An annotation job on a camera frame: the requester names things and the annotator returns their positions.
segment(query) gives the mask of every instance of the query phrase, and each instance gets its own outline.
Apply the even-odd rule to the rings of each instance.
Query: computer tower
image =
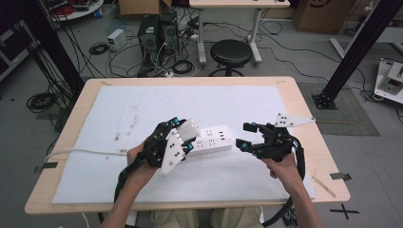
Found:
[[[178,17],[176,11],[165,11],[161,18],[163,39],[166,42],[165,53],[167,55],[179,54]]]
[[[160,15],[145,15],[138,32],[144,66],[160,66],[163,62],[164,46]]]

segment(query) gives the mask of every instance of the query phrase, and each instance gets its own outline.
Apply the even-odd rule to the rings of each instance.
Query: black tape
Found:
[[[344,207],[344,204],[341,204],[341,208],[342,208],[342,210],[330,209],[330,212],[343,213],[344,216],[346,217],[346,219],[350,219],[350,218],[349,218],[349,215],[348,215],[349,213],[351,213],[351,214],[359,214],[358,211],[346,210],[346,207]]]
[[[42,170],[46,168],[56,168],[57,162],[46,162],[42,165],[42,167],[36,166],[33,170],[34,173],[42,173]]]
[[[330,176],[332,177],[333,180],[343,179],[344,181],[349,181],[349,180],[352,179],[350,174],[343,174],[341,172],[340,173],[330,174]]]

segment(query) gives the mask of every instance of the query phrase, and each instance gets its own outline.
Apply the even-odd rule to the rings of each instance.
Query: pants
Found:
[[[210,218],[213,228],[262,228],[260,207],[214,209]],[[154,228],[199,228],[196,210],[155,211]]]

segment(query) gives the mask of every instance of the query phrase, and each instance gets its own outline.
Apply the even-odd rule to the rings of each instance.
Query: human arm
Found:
[[[139,152],[144,149],[144,142],[127,151],[127,163],[132,163]],[[106,219],[101,224],[102,228],[125,227],[130,208],[139,192],[154,176],[158,168],[142,164],[138,170],[129,174],[119,197],[116,199]]]
[[[302,179],[297,171],[294,153],[290,153],[281,162],[272,159],[262,159],[270,169],[270,176],[279,179],[287,191],[297,211],[298,227],[323,227],[317,210],[312,204],[308,192],[303,185]]]

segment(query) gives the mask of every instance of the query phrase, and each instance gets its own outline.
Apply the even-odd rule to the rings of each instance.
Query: robotic hand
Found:
[[[302,179],[305,177],[305,159],[304,150],[299,140],[290,135],[287,127],[300,124],[314,122],[315,118],[304,117],[287,117],[278,114],[275,124],[267,123],[244,123],[243,130],[262,134],[264,143],[252,144],[251,142],[237,139],[236,147],[242,152],[248,152],[258,159],[273,159],[276,162],[281,162],[282,159],[291,153],[292,148],[295,148],[297,157],[297,170]],[[293,206],[291,198],[287,200],[284,206],[269,220],[262,223],[264,227],[270,226],[278,221],[285,213]]]
[[[200,130],[192,119],[179,120],[175,117],[168,122],[159,123],[146,139],[144,151],[140,152],[134,162],[120,173],[114,201],[119,197],[131,172],[147,162],[152,167],[161,167],[161,174],[165,176],[185,159],[185,156],[193,149],[192,142],[199,134]]]

